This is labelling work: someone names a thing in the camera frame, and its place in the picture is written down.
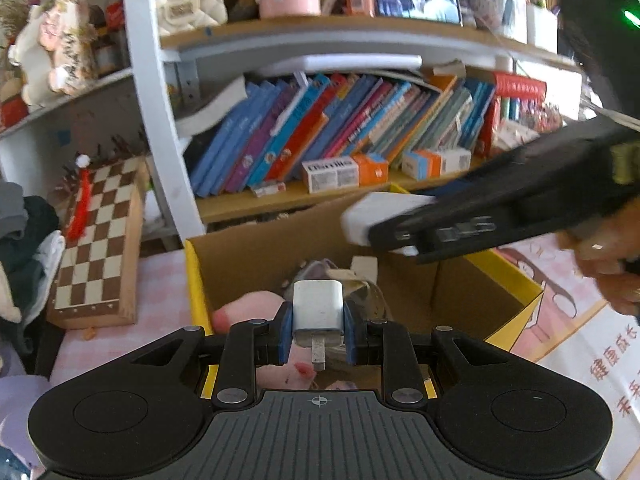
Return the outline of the person's right hand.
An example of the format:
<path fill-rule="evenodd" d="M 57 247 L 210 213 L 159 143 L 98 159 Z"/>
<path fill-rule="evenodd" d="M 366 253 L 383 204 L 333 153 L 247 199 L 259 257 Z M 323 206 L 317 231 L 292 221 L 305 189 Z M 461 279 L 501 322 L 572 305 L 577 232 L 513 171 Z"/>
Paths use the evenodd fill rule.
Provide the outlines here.
<path fill-rule="evenodd" d="M 639 199 L 605 218 L 590 237 L 556 233 L 559 248 L 570 250 L 582 275 L 593 278 L 603 298 L 621 315 L 639 316 L 639 277 L 623 261 L 639 255 Z"/>

